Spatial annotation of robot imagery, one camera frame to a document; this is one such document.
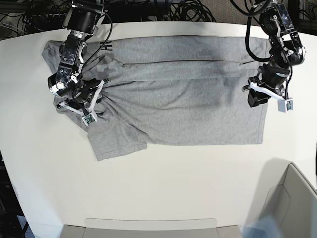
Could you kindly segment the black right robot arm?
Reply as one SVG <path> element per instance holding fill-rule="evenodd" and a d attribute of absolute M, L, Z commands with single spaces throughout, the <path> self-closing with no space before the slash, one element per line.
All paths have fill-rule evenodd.
<path fill-rule="evenodd" d="M 97 23 L 108 16 L 102 0 L 74 0 L 63 22 L 69 31 L 67 39 L 59 47 L 60 63 L 57 72 L 48 78 L 50 92 L 65 100 L 58 104 L 83 117 L 90 115 L 97 102 L 103 82 L 93 80 L 85 83 L 83 69 L 87 40 L 98 31 Z"/>

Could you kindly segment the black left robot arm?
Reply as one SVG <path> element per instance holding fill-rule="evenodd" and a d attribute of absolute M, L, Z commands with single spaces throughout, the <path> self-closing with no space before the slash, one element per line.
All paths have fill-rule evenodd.
<path fill-rule="evenodd" d="M 245 46 L 249 56 L 261 63 L 257 75 L 248 79 L 242 88 L 248 91 L 248 104 L 257 107 L 274 98 L 280 112 L 293 109 L 293 99 L 289 97 L 289 83 L 293 67 L 304 62 L 306 49 L 302 45 L 298 31 L 283 3 L 276 0 L 255 0 L 246 8 L 248 17 Z M 271 48 L 269 57 L 257 57 L 250 48 L 251 22 L 259 16 L 258 24 L 268 35 Z"/>

